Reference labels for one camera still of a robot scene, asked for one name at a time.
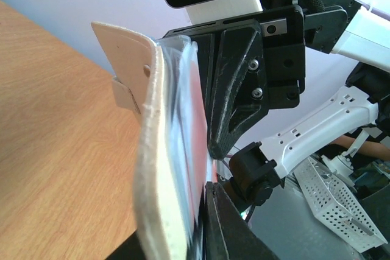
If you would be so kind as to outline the white red-dot card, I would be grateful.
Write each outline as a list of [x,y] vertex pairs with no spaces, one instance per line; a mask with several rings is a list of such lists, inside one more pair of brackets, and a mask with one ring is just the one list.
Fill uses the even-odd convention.
[[179,65],[175,97],[175,121],[179,127],[177,154],[186,176],[190,222],[198,227],[202,217],[205,185],[215,178],[215,169],[207,149],[207,120],[197,56],[183,57]]

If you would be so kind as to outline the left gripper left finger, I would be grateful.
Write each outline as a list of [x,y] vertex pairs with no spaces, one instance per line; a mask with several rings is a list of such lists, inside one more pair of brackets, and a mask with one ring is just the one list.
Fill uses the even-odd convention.
[[137,231],[132,233],[105,260],[146,260],[146,255],[141,247]]

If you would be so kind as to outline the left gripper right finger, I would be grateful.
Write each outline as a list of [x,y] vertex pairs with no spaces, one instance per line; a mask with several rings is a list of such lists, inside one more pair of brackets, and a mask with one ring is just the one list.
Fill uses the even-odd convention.
[[205,259],[278,259],[251,231],[219,183],[205,187]]

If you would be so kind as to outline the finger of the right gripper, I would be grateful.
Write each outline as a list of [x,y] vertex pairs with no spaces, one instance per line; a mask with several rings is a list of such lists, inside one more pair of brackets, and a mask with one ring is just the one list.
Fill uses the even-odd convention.
[[255,20],[221,32],[211,88],[208,150],[223,159],[237,140],[268,113],[261,26]]
[[215,38],[212,33],[206,33],[197,35],[195,41],[198,45],[198,63],[202,97],[205,111],[207,111],[211,95]]

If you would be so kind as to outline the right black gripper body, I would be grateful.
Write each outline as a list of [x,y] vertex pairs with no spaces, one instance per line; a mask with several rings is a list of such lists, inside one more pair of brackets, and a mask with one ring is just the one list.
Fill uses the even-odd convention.
[[294,108],[305,89],[305,40],[303,12],[290,5],[265,12],[220,19],[213,22],[173,29],[165,37],[186,35],[195,41],[197,35],[214,35],[214,60],[212,84],[222,30],[229,24],[255,20],[261,26],[266,89],[270,109]]

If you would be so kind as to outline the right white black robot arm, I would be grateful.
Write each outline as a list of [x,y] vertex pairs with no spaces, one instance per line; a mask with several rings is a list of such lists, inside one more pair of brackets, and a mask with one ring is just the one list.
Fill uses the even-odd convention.
[[[216,7],[224,0],[166,0],[173,8]],[[237,140],[270,110],[294,108],[305,89],[305,48],[329,53],[358,18],[357,0],[233,0],[234,12],[203,16],[168,32],[199,47],[207,119],[207,146],[223,159]],[[236,209],[262,205],[306,157],[346,131],[389,120],[385,64],[362,58],[359,73],[302,123],[232,158],[224,185]]]

